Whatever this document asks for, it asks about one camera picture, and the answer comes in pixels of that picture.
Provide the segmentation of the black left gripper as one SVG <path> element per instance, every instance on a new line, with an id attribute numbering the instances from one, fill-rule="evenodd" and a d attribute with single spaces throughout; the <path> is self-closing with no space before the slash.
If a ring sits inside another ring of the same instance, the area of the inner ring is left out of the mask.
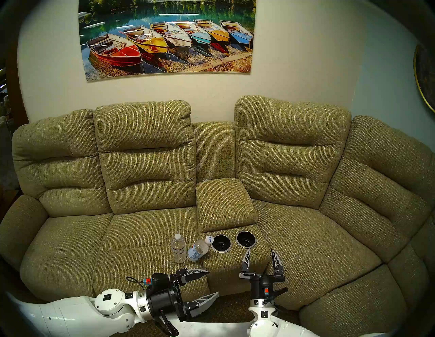
<path id="1" fill-rule="evenodd" d="M 146 289 L 147 304 L 153 319 L 164 322 L 163 318 L 166 314 L 175 312 L 179 320 L 184 321 L 205 312 L 219 297 L 219 292 L 184 302 L 180 287 L 209 273 L 203 269 L 187 268 L 177 270 L 171 275 L 154 273 Z"/>

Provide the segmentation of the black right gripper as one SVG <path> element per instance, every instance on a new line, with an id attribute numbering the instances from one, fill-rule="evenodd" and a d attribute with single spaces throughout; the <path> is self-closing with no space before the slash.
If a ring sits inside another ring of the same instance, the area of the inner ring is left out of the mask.
<path id="1" fill-rule="evenodd" d="M 248 279 L 251 284 L 250 300 L 262 300 L 266 302 L 273 301 L 276 297 L 284 294 L 286 288 L 274 290 L 274 283 L 285 281 L 284 266 L 278 254 L 271 250 L 271 259 L 273 264 L 273 275 L 262 274 L 257 275 L 249 271 L 250 252 L 248 249 L 241 261 L 241 279 Z"/>

